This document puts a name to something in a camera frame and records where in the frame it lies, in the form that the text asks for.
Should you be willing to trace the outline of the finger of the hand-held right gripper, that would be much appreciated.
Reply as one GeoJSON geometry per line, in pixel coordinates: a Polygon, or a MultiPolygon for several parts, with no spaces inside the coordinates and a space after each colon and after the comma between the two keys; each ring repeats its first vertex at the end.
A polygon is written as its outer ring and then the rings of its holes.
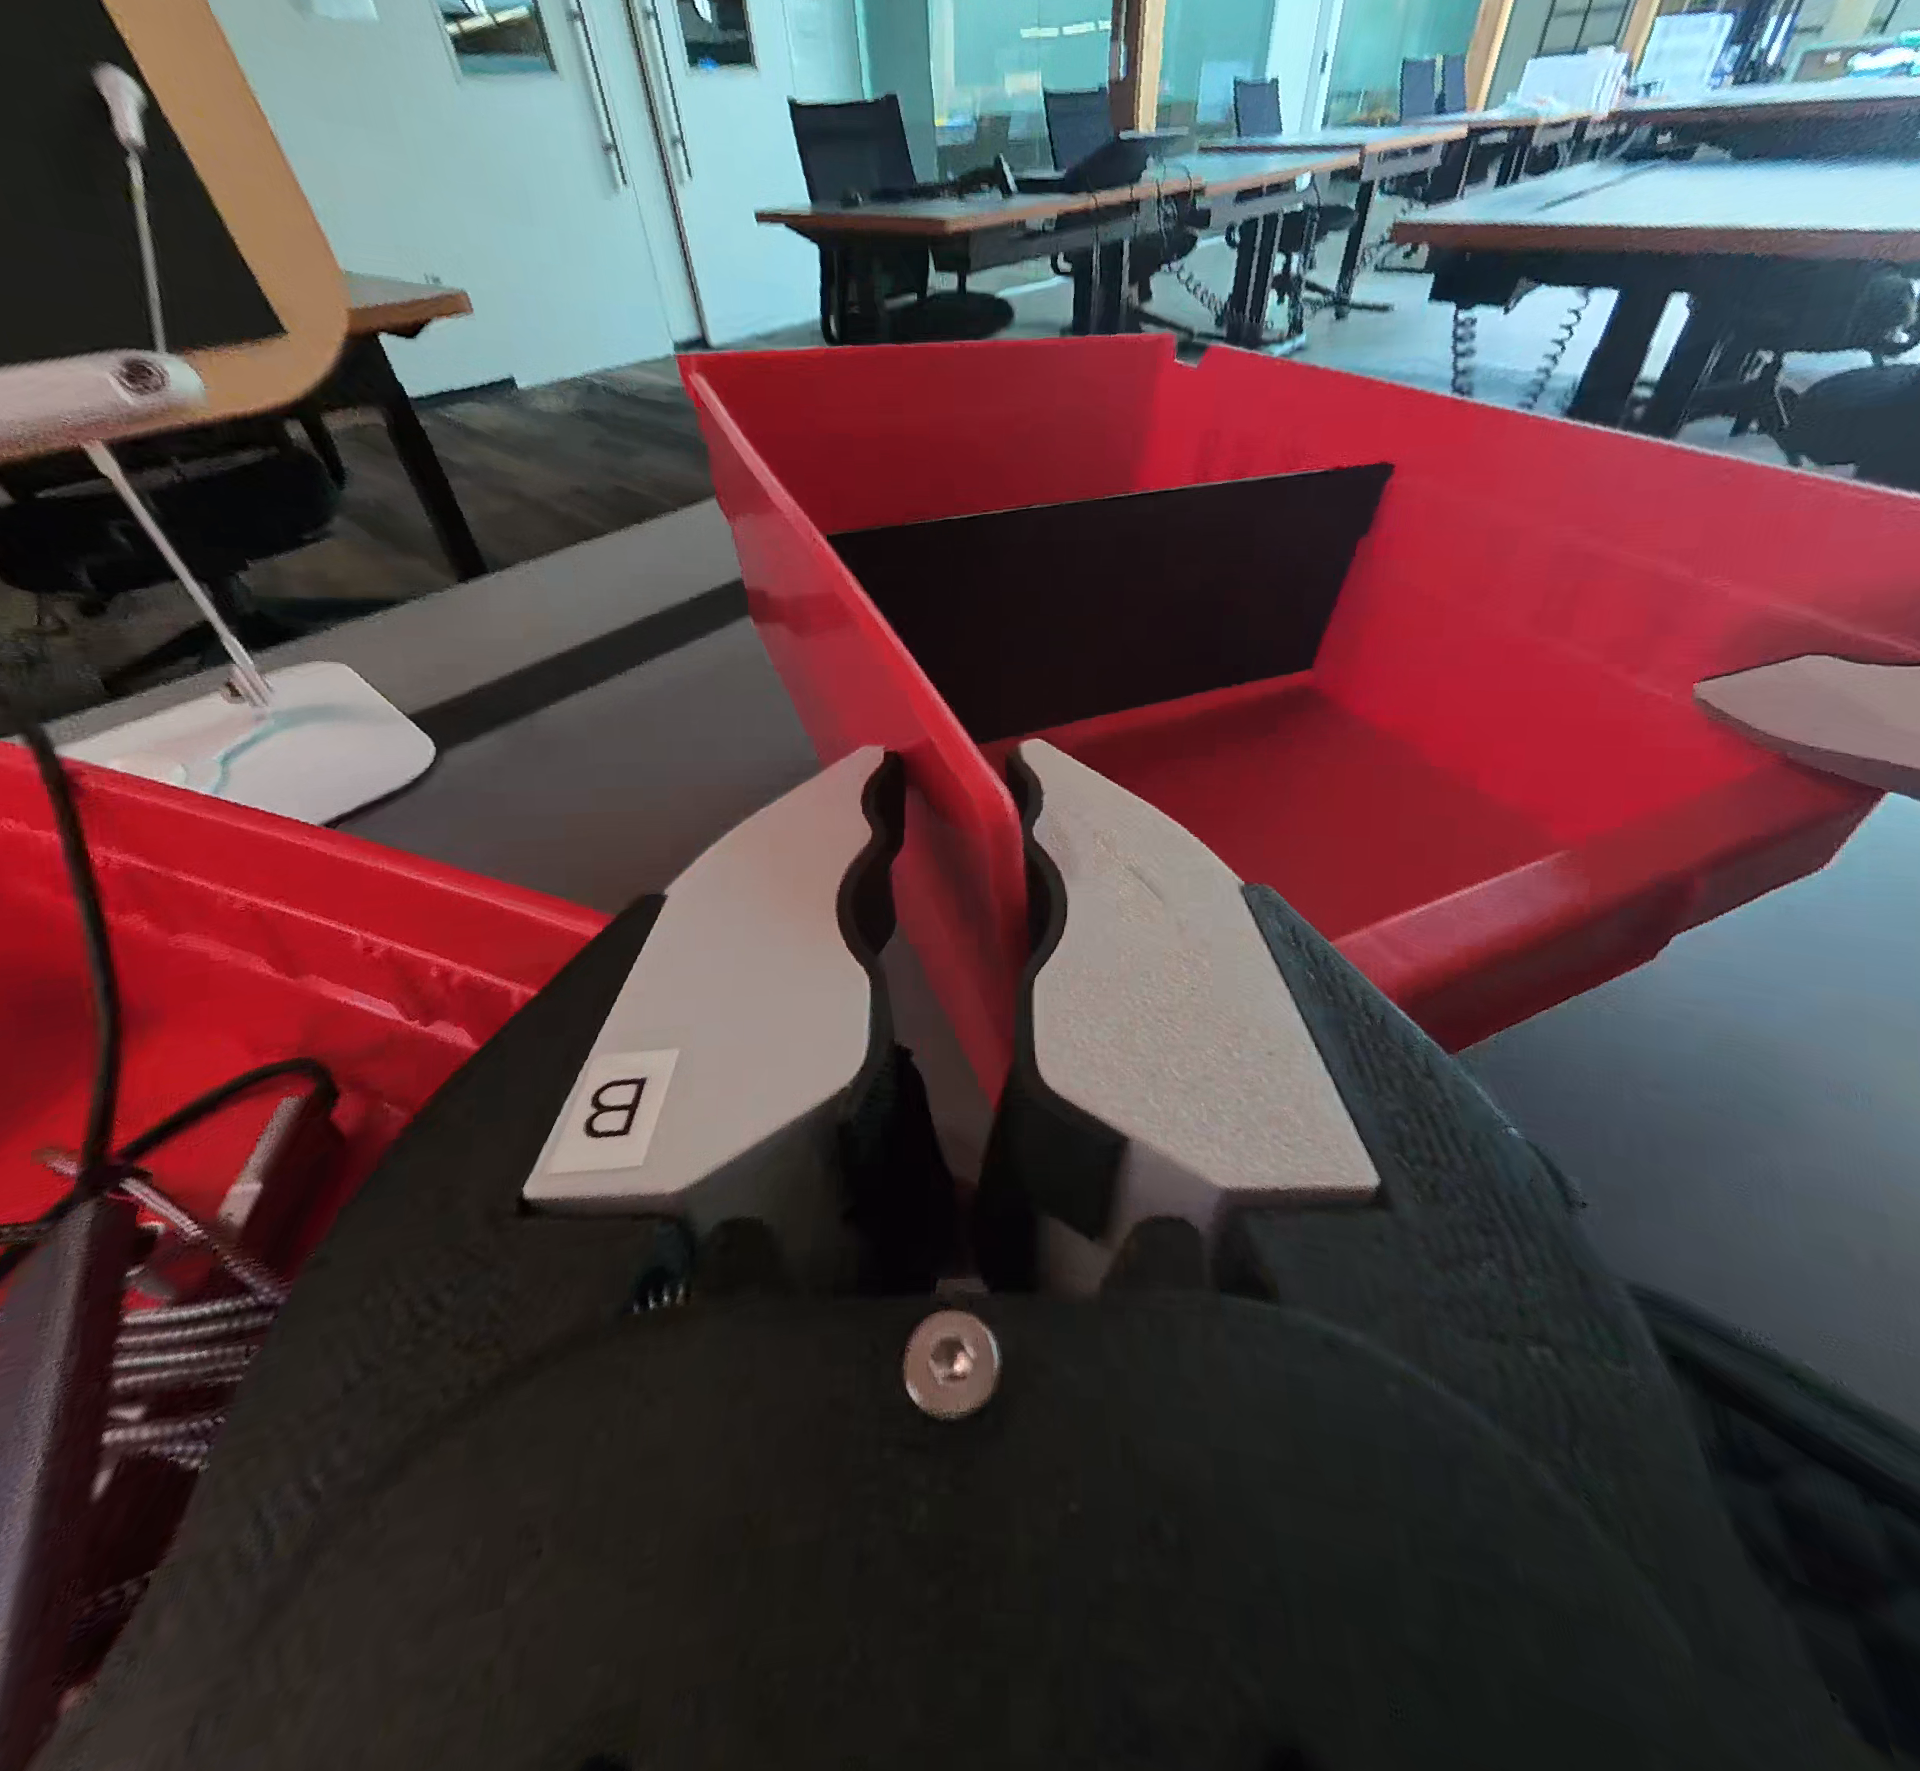
{"type": "Polygon", "coordinates": [[[1797,655],[1694,684],[1694,703],[1805,770],[1920,797],[1920,667],[1797,655]]]}

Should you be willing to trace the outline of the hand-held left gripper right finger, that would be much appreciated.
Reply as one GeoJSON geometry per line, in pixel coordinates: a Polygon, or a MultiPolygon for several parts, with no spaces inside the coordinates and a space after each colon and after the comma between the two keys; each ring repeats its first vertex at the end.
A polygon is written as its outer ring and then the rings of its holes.
{"type": "Polygon", "coordinates": [[[1165,809],[1010,751],[1034,942],[1001,1086],[1010,1201],[1076,1253],[1141,1222],[1372,1207],[1380,1167],[1261,938],[1248,879],[1165,809]]]}

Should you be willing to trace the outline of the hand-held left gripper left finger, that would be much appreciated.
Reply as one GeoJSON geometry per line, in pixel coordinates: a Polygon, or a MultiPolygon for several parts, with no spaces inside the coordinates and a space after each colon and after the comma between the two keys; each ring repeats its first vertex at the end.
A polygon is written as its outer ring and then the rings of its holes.
{"type": "Polygon", "coordinates": [[[863,746],[696,850],[523,1173],[532,1211],[843,1222],[843,1123],[895,1040],[900,757],[863,746]]]}

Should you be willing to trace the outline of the red plastic bin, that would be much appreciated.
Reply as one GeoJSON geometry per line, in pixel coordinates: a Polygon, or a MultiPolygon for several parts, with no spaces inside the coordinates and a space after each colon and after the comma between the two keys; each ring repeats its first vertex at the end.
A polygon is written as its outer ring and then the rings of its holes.
{"type": "Polygon", "coordinates": [[[1694,689],[1917,664],[1908,490],[1171,336],[680,372],[820,758],[905,758],[895,908],[993,1092],[1028,737],[1285,893],[1445,1048],[1817,870],[1876,804],[1694,689]]]}
{"type": "Polygon", "coordinates": [[[6,751],[6,1290],[79,1201],[136,1207],[56,1708],[145,1597],[319,1235],[601,923],[6,751]]]}

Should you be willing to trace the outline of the long dark office desk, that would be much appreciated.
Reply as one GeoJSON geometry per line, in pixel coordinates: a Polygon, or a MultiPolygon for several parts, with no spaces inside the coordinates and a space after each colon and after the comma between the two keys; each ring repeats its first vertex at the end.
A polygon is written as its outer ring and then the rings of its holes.
{"type": "Polygon", "coordinates": [[[1917,159],[1578,165],[1425,205],[1392,230],[1427,254],[1433,301],[1509,308],[1523,288],[1612,293],[1569,419],[1676,436],[1694,415],[1753,415],[1786,355],[1900,353],[1917,308],[1917,159]]]}

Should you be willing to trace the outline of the wooden desk with black legs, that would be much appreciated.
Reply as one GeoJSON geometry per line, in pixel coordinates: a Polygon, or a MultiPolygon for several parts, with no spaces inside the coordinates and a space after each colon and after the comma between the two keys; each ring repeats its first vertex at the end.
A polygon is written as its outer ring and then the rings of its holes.
{"type": "MultiPolygon", "coordinates": [[[[347,301],[338,365],[288,408],[136,436],[117,453],[145,509],[205,583],[236,583],[242,567],[308,547],[330,527],[347,460],[328,415],[376,415],[454,575],[485,571],[447,468],[383,353],[391,336],[465,317],[471,300],[447,286],[347,276],[347,301]]],[[[12,567],[31,571],[31,591],[67,591],[61,575],[73,571],[81,600],[136,591],[145,567],[170,575],[81,453],[6,468],[6,571],[12,567]]]]}

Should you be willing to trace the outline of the white door with window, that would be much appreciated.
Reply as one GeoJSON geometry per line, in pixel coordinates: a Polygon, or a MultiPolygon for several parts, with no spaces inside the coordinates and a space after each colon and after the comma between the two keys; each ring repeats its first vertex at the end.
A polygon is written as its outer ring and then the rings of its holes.
{"type": "Polygon", "coordinates": [[[391,0],[426,148],[424,276],[465,288],[465,365],[544,385],[702,336],[619,0],[391,0]]]}
{"type": "Polygon", "coordinates": [[[619,0],[668,211],[674,342],[750,342],[820,314],[792,103],[863,92],[857,0],[619,0]]]}

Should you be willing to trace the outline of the black office chair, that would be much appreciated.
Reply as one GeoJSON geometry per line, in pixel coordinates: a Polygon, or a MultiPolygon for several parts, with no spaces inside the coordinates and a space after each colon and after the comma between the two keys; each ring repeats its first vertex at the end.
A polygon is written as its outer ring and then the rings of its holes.
{"type": "MultiPolygon", "coordinates": [[[[788,103],[805,192],[812,205],[867,205],[926,198],[905,138],[900,94],[882,103],[788,103]]],[[[820,331],[843,342],[987,342],[1017,322],[998,293],[933,286],[928,240],[812,240],[820,331]]]]}
{"type": "MultiPolygon", "coordinates": [[[[1104,88],[1045,92],[1049,192],[1116,192],[1165,175],[1179,136],[1165,129],[1116,129],[1113,94],[1104,88]]],[[[1172,267],[1197,247],[1197,211],[1190,198],[1161,205],[1161,224],[1131,235],[1125,247],[1125,322],[1146,322],[1154,276],[1172,267]]]]}

